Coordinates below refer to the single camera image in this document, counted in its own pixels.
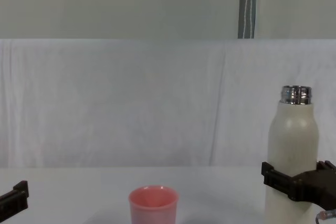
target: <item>wall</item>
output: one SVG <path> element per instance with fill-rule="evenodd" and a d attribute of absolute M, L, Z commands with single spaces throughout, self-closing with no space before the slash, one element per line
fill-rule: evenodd
<path fill-rule="evenodd" d="M 0 0 L 0 38 L 236 38 L 239 0 Z"/>
<path fill-rule="evenodd" d="M 336 38 L 335 0 L 257 0 L 256 38 Z"/>

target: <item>bottle neck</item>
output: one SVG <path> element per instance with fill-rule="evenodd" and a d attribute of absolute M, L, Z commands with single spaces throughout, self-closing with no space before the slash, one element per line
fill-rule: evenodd
<path fill-rule="evenodd" d="M 301 105 L 301 104 L 287 104 L 279 102 L 277 113 L 313 115 L 314 106 L 313 104 Z"/>

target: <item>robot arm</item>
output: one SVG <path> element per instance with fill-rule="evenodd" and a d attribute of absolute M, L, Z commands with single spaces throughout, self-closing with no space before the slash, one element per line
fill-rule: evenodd
<path fill-rule="evenodd" d="M 267 162 L 261 166 L 264 184 L 288 196 L 293 201 L 314 203 L 326 211 L 317 215 L 318 219 L 336 217 L 336 166 L 330 161 L 319 161 L 316 170 L 290 177 L 278 172 Z"/>
<path fill-rule="evenodd" d="M 28 182 L 21 181 L 13 190 L 0 196 L 0 222 L 28 208 Z"/>

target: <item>cable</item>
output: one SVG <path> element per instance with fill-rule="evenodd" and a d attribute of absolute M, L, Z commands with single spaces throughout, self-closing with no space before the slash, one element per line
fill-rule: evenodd
<path fill-rule="evenodd" d="M 332 219 L 332 218 L 336 218 L 336 209 L 319 212 L 316 215 L 315 221 L 316 221 L 316 224 L 320 224 L 319 220 L 328 220 L 328 219 Z"/>

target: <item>cup rim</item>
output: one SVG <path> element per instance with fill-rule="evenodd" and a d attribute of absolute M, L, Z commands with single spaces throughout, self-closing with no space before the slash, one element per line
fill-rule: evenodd
<path fill-rule="evenodd" d="M 139 192 L 139 191 L 142 191 L 142 190 L 148 190 L 148 189 L 162 189 L 162 190 L 167 190 L 171 193 L 174 194 L 175 196 L 175 200 L 167 205 L 164 205 L 164 206 L 161 206 L 161 207 L 145 207 L 145 206 L 141 206 L 139 204 L 136 204 L 134 203 L 132 200 L 131 200 L 131 197 Z M 177 193 L 177 191 L 175 191 L 173 188 L 171 187 L 167 187 L 167 186 L 161 186 L 161 185 L 148 185 L 148 186 L 141 186 L 133 191 L 131 191 L 131 193 L 129 194 L 128 196 L 128 200 L 130 202 L 130 204 L 135 207 L 135 208 L 138 208 L 138 209 L 142 209 L 142 210 L 151 210 L 151 211 L 157 211 L 157 210 L 162 210 L 162 209 L 168 209 L 168 208 L 171 208 L 174 204 L 177 203 L 177 201 L 179 200 L 179 194 Z"/>

